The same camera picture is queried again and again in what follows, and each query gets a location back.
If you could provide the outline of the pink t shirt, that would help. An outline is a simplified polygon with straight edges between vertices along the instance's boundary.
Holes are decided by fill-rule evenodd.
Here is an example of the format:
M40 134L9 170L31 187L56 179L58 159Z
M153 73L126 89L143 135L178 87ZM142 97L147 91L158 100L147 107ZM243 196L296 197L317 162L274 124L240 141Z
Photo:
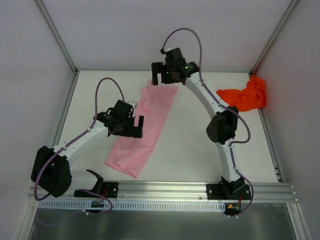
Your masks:
M107 156L106 166L133 178L141 174L156 149L177 92L177 86L150 82L141 90L135 115L144 116L142 138L120 136Z

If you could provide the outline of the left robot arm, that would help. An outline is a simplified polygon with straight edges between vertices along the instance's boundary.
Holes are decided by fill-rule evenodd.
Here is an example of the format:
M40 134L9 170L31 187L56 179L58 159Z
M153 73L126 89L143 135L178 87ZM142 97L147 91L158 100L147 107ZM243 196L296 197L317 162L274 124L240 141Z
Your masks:
M144 116L135 116L137 103L119 99L107 111L96 112L91 125L68 142L54 147L42 146L36 153L31 180L33 192L41 187L55 198L69 189L75 197L97 197L104 192L104 179L93 170L72 171L76 160L97 142L114 135L141 139Z

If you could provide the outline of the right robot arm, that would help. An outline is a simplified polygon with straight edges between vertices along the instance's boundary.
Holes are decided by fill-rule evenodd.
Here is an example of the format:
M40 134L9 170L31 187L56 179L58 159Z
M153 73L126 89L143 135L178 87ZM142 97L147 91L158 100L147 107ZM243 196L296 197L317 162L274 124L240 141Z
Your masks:
M232 199L245 186L244 178L236 170L235 156L232 153L232 141L238 126L238 109L235 106L225 106L225 102L218 99L217 94L205 83L200 68L193 61L187 63L180 48L161 49L160 52L165 55L165 60L151 64L151 84L182 83L202 103L210 117L206 134L215 143L222 166L221 186L216 186L214 191L220 197Z

